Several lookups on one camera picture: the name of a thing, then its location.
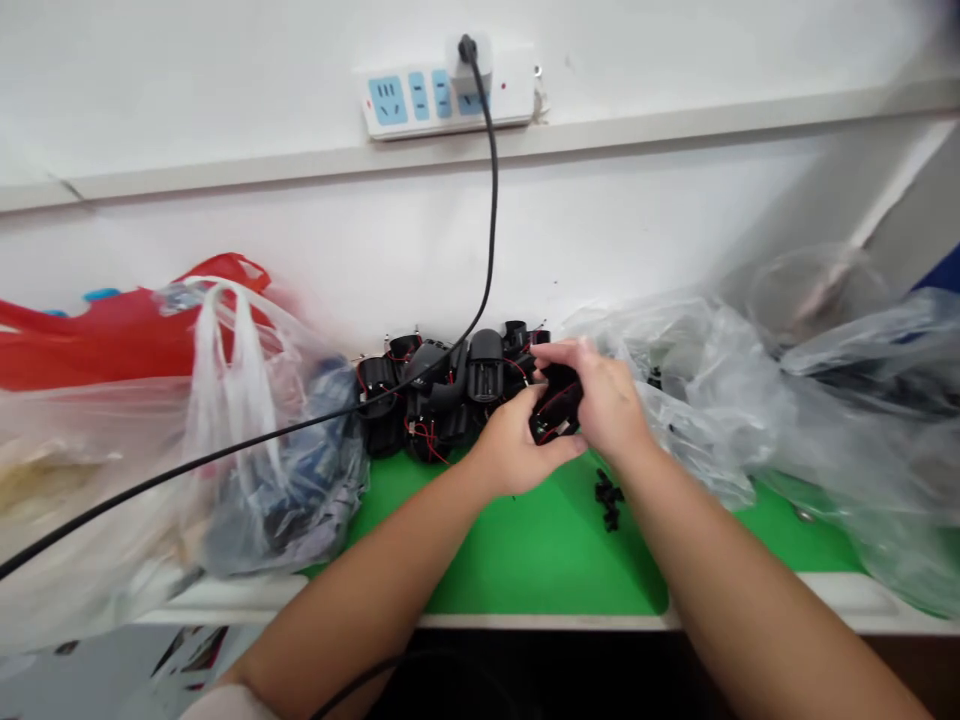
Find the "green workbench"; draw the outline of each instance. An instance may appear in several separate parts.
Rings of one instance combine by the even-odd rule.
[[[427,608],[439,615],[661,615],[667,587],[624,508],[608,533],[594,500],[599,459],[568,463],[533,492],[502,498],[477,520]],[[375,461],[350,542],[372,530],[443,471],[405,453]],[[843,531],[801,521],[757,485],[757,504],[737,517],[796,572],[863,572]],[[319,571],[311,568],[308,574]]]

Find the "black power cord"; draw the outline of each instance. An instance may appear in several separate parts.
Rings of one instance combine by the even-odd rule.
[[[487,298],[490,297],[490,284],[493,282],[493,250],[496,241],[497,234],[497,193],[499,191],[499,176],[500,176],[500,163],[497,159],[497,140],[493,132],[493,120],[490,117],[490,106],[487,102],[486,93],[483,92],[483,79],[480,77],[480,69],[477,66],[476,58],[476,44],[469,38],[469,36],[464,35],[463,39],[460,41],[460,56],[463,58],[464,62],[469,62],[473,68],[473,77],[477,82],[477,91],[480,94],[480,104],[483,106],[483,118],[486,121],[487,125],[487,136],[490,138],[490,170],[493,175],[493,182],[491,186],[491,200],[490,200],[490,244],[487,250],[487,280],[483,287],[483,298],[480,300],[480,308],[477,310],[477,314],[474,316],[473,320],[470,321],[470,324],[467,326],[467,329],[463,331],[463,334],[460,336],[460,339],[457,340],[453,345],[451,345],[446,352],[438,357],[432,364],[428,365],[420,372],[419,375],[409,378],[401,382],[396,387],[392,388],[394,392],[397,390],[402,390],[406,387],[412,385],[416,380],[425,376],[435,367],[440,365],[444,360],[450,357],[451,353],[456,350],[460,345],[463,344],[463,341],[467,339],[473,329],[477,326],[477,323],[480,322],[480,316],[483,315],[483,311],[487,307]],[[127,500],[136,497],[140,493],[146,492],[152,488],[161,485],[168,480],[172,480],[175,477],[179,477],[185,473],[190,472],[191,470],[196,470],[202,465],[207,463],[214,462],[220,458],[226,457],[227,455],[232,455],[235,452],[240,450],[246,450],[249,447],[258,445],[267,440],[273,440],[274,438],[282,437],[288,433],[296,432],[297,430],[303,430],[308,428],[311,425],[317,425],[327,420],[333,420],[334,418],[347,415],[352,412],[356,412],[361,408],[368,407],[377,402],[383,402],[390,399],[389,395],[381,395],[379,397],[367,400],[353,407],[344,408],[343,410],[338,410],[337,412],[328,413],[327,415],[321,415],[320,417],[311,418],[310,420],[304,420],[299,422],[296,425],[291,425],[290,427],[285,427],[280,430],[274,430],[273,432],[267,433],[265,435],[260,435],[259,437],[251,438],[250,440],[244,440],[243,442],[237,443],[236,445],[231,445],[230,447],[223,448],[222,450],[217,450],[216,452],[205,455],[196,460],[191,460],[190,462],[184,463],[178,467],[167,470],[166,472],[160,473],[156,477],[153,477],[149,480],[146,480],[139,485],[136,485],[129,490],[114,495],[109,500],[105,500],[99,505],[90,508],[86,512],[78,515],[69,522],[64,523],[58,527],[53,532],[43,536],[37,540],[32,545],[24,548],[16,555],[11,557],[9,560],[0,565],[0,580],[3,580],[11,573],[15,572],[18,568],[30,562],[37,555],[42,553],[44,550],[49,548],[56,542],[59,542],[67,535],[72,533],[75,530],[86,525],[91,520],[94,520],[108,510],[125,503]]]
[[[473,69],[473,79],[477,83],[477,92],[480,95],[480,105],[483,107],[483,118],[487,125],[487,135],[490,137],[490,158],[493,168],[493,207],[491,208],[490,212],[490,264],[487,266],[487,288],[483,293],[483,302],[480,304],[480,313],[482,313],[483,307],[487,302],[487,294],[490,290],[490,278],[493,275],[493,235],[494,225],[496,224],[497,220],[497,176],[499,174],[497,163],[497,141],[493,134],[493,119],[490,117],[490,104],[487,102],[487,94],[483,90],[483,78],[480,76],[480,68],[477,65],[477,44],[470,38],[469,35],[464,35],[460,39],[458,50],[460,52],[460,59],[465,63],[469,63],[470,67]],[[467,332],[463,334],[463,337],[457,341],[454,347],[463,342],[470,330],[473,329],[473,326],[477,324],[477,320],[480,318],[480,313],[477,313],[477,317],[473,319],[472,323],[470,323],[470,327]],[[453,352],[453,348],[450,348],[450,350],[444,354],[444,357],[449,355],[451,352]],[[408,385],[410,382],[412,382],[412,380],[404,383],[404,386]],[[472,660],[465,655],[461,655],[449,650],[419,650],[406,652],[402,655],[387,658],[386,660],[377,663],[369,670],[366,670],[355,677],[346,687],[330,698],[323,707],[313,714],[310,720],[321,720],[321,718],[325,718],[331,710],[337,707],[337,705],[342,703],[356,690],[366,685],[378,675],[385,673],[387,670],[398,667],[404,663],[422,660],[427,657],[445,657],[456,660],[464,665],[467,665],[468,667],[473,668],[497,691],[497,694],[503,698],[503,701],[509,710],[507,717],[509,717],[511,720],[519,720],[520,711],[517,708],[517,704],[507,689],[501,684],[501,682],[477,661]]]

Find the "red plastic bag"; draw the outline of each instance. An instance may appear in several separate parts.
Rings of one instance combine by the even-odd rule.
[[[261,294],[267,271],[239,253],[206,260],[191,275],[214,275]],[[161,315],[153,291],[92,303],[78,317],[56,317],[0,300],[0,388],[46,390],[146,377],[188,376],[193,370],[193,327],[200,308]],[[230,352],[232,336],[225,337]]]

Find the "clear plastic bag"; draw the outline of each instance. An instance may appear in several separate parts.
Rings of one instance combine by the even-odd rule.
[[[0,552],[177,463],[189,378],[0,393]],[[198,575],[177,533],[181,485],[153,488],[83,526],[0,583],[0,651],[106,632]]]
[[[912,604],[960,616],[960,297],[926,289],[787,351],[795,414],[763,473],[840,520],[865,567]]]
[[[769,458],[792,408],[746,320],[719,300],[672,293],[581,310],[563,333],[630,366],[660,445],[725,507],[753,503],[747,473]]]
[[[754,275],[746,300],[750,321],[774,357],[892,302],[867,253],[847,245],[781,255]]]
[[[357,401],[353,368],[295,317],[230,281],[186,282],[214,284],[197,320],[185,458]],[[229,362],[221,325],[234,331]],[[218,576],[327,561],[342,549],[368,478],[362,427],[347,414],[195,471],[183,532]]]

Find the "hand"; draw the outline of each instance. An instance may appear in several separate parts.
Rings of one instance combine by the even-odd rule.
[[[587,450],[587,441],[579,435],[557,438],[546,445],[534,444],[530,415],[546,389],[546,385],[531,385],[497,408],[460,463],[473,466],[484,482],[495,485],[498,495],[533,490],[558,467]]]
[[[622,468],[637,451],[658,447],[627,364],[606,358],[586,338],[532,345],[537,367],[569,365],[580,376],[583,399],[577,417],[587,442],[615,468]]]

